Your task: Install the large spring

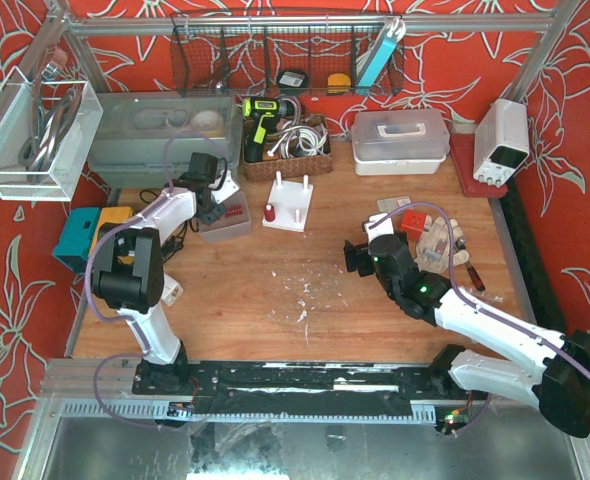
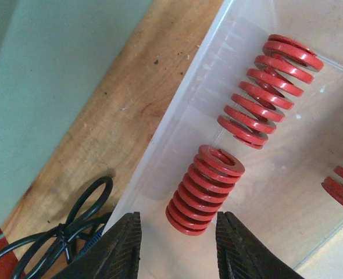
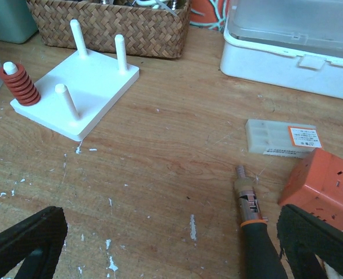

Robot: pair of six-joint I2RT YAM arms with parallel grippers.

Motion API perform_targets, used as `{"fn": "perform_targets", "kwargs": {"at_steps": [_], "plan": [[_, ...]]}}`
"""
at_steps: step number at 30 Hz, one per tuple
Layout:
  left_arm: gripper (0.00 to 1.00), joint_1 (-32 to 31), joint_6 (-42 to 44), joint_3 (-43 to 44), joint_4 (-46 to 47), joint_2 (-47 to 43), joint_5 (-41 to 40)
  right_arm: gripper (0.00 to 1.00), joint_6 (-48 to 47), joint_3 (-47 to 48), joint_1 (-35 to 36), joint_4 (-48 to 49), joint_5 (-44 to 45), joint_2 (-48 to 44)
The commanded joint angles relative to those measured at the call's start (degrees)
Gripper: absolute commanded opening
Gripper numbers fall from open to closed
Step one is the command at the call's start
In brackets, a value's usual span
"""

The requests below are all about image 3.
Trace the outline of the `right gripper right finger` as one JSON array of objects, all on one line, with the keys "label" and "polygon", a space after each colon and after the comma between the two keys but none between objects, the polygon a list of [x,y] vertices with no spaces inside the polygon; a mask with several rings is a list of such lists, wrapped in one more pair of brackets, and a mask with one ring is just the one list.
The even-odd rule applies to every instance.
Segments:
[{"label": "right gripper right finger", "polygon": [[343,236],[341,230],[295,205],[281,208],[277,237],[294,278],[327,278],[318,259],[324,260],[336,233]]}]

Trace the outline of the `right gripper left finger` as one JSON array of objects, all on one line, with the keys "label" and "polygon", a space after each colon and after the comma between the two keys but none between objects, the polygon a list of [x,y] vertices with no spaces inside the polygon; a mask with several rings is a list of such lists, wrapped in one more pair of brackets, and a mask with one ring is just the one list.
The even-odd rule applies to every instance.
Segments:
[{"label": "right gripper left finger", "polygon": [[65,214],[56,206],[0,232],[0,278],[18,263],[16,278],[52,278],[66,236]]}]

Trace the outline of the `orange black screwdriver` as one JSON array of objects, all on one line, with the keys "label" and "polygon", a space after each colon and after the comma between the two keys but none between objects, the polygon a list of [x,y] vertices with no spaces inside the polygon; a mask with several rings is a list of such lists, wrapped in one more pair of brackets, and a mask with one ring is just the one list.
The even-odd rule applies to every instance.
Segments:
[{"label": "orange black screwdriver", "polygon": [[287,278],[280,256],[267,232],[267,221],[261,214],[253,181],[243,165],[236,167],[234,193],[241,215],[244,234],[246,278]]}]

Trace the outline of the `red large spring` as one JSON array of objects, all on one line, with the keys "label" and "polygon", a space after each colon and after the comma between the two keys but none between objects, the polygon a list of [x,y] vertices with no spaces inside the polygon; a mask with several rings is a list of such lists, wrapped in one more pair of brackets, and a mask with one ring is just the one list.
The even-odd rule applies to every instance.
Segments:
[{"label": "red large spring", "polygon": [[0,67],[0,78],[19,104],[22,106],[35,105],[40,101],[41,94],[26,72],[24,66],[17,63],[16,67],[17,72],[11,75],[6,74],[3,67]]}]

